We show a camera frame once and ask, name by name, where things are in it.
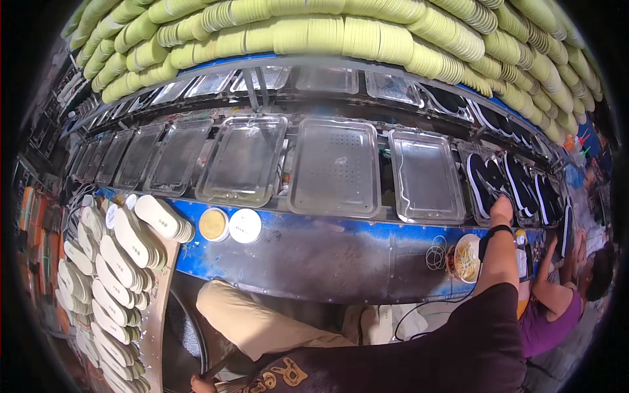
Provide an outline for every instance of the black cable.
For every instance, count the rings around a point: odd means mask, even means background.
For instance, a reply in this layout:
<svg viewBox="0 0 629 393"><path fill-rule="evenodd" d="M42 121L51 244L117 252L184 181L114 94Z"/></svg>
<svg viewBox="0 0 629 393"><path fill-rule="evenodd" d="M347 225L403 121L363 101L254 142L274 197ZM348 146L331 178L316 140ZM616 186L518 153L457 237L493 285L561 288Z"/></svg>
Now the black cable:
<svg viewBox="0 0 629 393"><path fill-rule="evenodd" d="M478 271L479 272L481 271L481 265L482 265L482 261L480 262L479 267L478 267ZM404 340L402 340L401 338L398 337L398 329L399 329L399 326L402 324L402 321L404 321L404 318L409 316L413 311L417 310L421 306L425 306L425 305L431 304L431 303L452 303L452 304L460 303L460 302L464 301L465 299L467 299L474 292L474 289L476 289L476 283L477 282L478 282L478 280L476 280L476 282L474 283L474 287L467 293L467 295L465 295L464 297L460 298L459 300L455 300L455 301L452 301L452 300L434 300L434 301L430 301L430 302L424 302L424 303L418 304L417 306L413 307L406 314L404 314L404 316L399 320L398 325L395 327L395 332L393 333L393 337L395 337L395 339L398 340L398 341L404 341ZM410 341L410 340L412 340L415 337L427 335L428 333L432 333L432 332L434 332L434 330L425 331L423 333L417 333L416 335L411 336L411 338L409 338L407 341Z"/></svg>

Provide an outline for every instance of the purple shirt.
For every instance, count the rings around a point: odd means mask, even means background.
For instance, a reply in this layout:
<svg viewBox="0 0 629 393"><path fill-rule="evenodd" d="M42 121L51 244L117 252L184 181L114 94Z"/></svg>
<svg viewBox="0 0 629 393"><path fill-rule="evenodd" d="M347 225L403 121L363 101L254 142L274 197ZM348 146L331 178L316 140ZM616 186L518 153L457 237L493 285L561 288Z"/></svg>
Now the purple shirt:
<svg viewBox="0 0 629 393"><path fill-rule="evenodd" d="M570 306L557 320L546 318L548 308L531 300L520 318L523 354L525 358L537 356L555 348L577 326L581 319L581 297L572 290Z"/></svg>

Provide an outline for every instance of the white container lid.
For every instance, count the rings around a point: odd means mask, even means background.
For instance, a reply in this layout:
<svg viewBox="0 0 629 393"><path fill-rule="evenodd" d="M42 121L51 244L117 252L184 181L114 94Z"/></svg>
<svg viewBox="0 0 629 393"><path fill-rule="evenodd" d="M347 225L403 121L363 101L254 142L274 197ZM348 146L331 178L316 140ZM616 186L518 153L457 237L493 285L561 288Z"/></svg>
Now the white container lid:
<svg viewBox="0 0 629 393"><path fill-rule="evenodd" d="M252 243L260 236L262 220L251 209L238 210L230 219L230 235L239 243Z"/></svg>
<svg viewBox="0 0 629 393"><path fill-rule="evenodd" d="M107 209L107 215L105 215L105 225L108 229L114 229L114 217L116 216L116 212L118 211L118 205L112 203Z"/></svg>

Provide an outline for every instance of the person's arm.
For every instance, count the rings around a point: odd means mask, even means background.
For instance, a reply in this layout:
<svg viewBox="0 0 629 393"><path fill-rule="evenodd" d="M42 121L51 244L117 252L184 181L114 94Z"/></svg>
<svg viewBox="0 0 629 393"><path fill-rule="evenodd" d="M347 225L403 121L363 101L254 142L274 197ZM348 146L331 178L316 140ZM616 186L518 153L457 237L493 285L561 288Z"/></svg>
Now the person's arm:
<svg viewBox="0 0 629 393"><path fill-rule="evenodd" d="M537 276L535 277L531 291L537 300L552 313L556 316L561 316L572 302L572 289L548 282L548 271L550 270L550 262L556 246L557 237L554 236L548 245L546 256L544 256L537 270Z"/></svg>
<svg viewBox="0 0 629 393"><path fill-rule="evenodd" d="M513 206L507 197L501 196L489 211L491 227L497 225L510 227L512 218ZM512 284L516 290L520 284L513 235L507 231L498 231L489 239L482 261L481 274L474 289L474 296L502 282Z"/></svg>
<svg viewBox="0 0 629 393"><path fill-rule="evenodd" d="M561 285L576 280L579 275L579 265L586 263L586 249L586 233L580 230L577 232L572 251L565 256L564 265L559 269Z"/></svg>

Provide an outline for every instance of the person's hand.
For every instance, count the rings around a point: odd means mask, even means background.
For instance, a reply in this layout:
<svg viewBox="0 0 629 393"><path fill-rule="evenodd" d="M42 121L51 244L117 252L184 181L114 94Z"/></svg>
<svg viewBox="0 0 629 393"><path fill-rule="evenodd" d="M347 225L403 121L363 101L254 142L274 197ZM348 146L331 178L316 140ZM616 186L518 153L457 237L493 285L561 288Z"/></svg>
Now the person's hand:
<svg viewBox="0 0 629 393"><path fill-rule="evenodd" d="M190 386L194 393L216 393L216 387L211 379L204 380L199 374L194 374L190 378Z"/></svg>
<svg viewBox="0 0 629 393"><path fill-rule="evenodd" d="M500 195L498 200L491 206L489 210L489 219L491 226L506 225L511 226L511 220L513 219L513 206L511 201L504 195Z"/></svg>
<svg viewBox="0 0 629 393"><path fill-rule="evenodd" d="M557 234L555 232L551 232L548 235L548 247L555 248L557 246L557 242L558 242Z"/></svg>

